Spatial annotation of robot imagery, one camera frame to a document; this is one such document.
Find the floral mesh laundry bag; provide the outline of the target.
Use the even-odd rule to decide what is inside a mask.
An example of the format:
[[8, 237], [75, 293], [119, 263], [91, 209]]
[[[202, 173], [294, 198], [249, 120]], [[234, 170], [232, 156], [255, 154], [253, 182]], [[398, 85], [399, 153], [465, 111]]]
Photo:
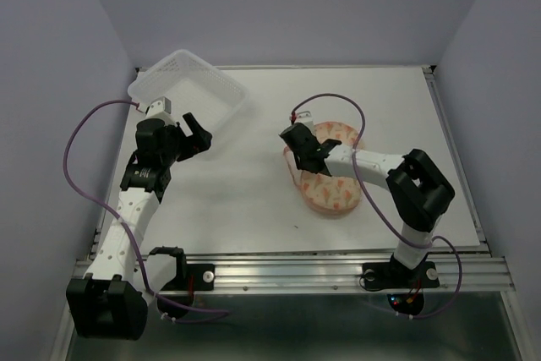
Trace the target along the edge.
[[[320, 143], [326, 139], [338, 139], [344, 145], [352, 146], [358, 131], [341, 122], [322, 122], [314, 126]], [[308, 171], [290, 171], [292, 182], [301, 194], [305, 204], [313, 211], [325, 216], [345, 216], [361, 203], [362, 190], [352, 178], [329, 177]]]

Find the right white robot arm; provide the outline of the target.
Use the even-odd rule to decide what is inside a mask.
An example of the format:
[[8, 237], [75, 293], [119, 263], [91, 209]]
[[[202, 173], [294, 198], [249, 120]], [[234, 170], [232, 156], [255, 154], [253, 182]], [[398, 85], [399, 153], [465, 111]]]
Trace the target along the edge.
[[428, 154], [413, 149], [392, 155], [358, 148], [361, 137], [350, 145], [334, 138], [318, 141], [309, 127], [293, 123], [280, 133], [300, 171], [358, 182], [369, 203], [376, 207], [365, 184], [391, 194], [402, 229], [396, 230], [380, 209], [376, 213], [399, 239], [391, 256], [389, 275], [393, 282], [407, 285], [419, 275], [419, 265], [433, 244], [434, 230], [448, 210], [456, 192]]

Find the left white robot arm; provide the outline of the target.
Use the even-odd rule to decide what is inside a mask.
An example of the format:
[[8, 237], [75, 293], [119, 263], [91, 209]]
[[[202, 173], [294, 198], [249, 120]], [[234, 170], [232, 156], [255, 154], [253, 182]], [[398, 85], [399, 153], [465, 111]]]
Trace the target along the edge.
[[193, 310], [192, 298], [178, 302], [160, 295], [161, 287], [190, 286], [183, 249], [157, 247], [143, 256], [140, 245], [156, 214], [171, 167], [210, 149], [212, 135], [190, 112], [185, 134], [168, 112], [149, 110], [135, 130], [136, 148], [128, 159], [116, 207], [104, 204], [112, 223], [99, 253], [80, 278], [68, 283], [66, 298], [75, 330], [85, 338], [137, 340], [150, 304], [160, 304], [176, 322]]

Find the white plastic basket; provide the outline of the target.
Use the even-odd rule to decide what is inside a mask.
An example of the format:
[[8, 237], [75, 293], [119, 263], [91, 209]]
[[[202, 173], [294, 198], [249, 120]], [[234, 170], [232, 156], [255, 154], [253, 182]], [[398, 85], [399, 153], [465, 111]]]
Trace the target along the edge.
[[227, 147], [238, 112], [249, 98], [248, 90], [234, 78], [187, 50], [177, 50], [139, 74], [128, 94], [145, 107], [165, 96], [172, 103], [172, 116], [180, 123], [184, 113], [193, 113], [212, 134], [206, 161], [216, 159]]

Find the aluminium frame rail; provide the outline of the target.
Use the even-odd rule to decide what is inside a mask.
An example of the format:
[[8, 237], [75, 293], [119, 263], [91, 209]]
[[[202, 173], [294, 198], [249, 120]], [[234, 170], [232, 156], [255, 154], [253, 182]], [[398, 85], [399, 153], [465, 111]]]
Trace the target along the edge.
[[[215, 266], [214, 295], [365, 294], [363, 265], [384, 263], [388, 254], [190, 255], [189, 264]], [[503, 258], [461, 254], [463, 293], [513, 292]]]

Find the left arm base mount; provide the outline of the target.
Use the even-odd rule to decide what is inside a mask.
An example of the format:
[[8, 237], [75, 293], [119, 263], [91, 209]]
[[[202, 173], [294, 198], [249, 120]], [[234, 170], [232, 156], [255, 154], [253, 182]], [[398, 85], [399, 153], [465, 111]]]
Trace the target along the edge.
[[189, 262], [179, 247], [156, 247], [145, 262], [150, 285], [159, 291], [209, 292], [214, 289], [216, 267]]

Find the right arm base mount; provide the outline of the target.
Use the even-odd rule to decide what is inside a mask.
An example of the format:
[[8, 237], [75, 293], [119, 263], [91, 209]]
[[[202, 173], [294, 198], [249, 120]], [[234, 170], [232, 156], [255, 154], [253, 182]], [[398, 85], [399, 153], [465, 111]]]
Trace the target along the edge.
[[426, 259], [413, 269], [407, 268], [393, 256], [387, 262], [367, 262], [362, 265], [359, 278], [369, 292], [440, 286], [435, 263]]

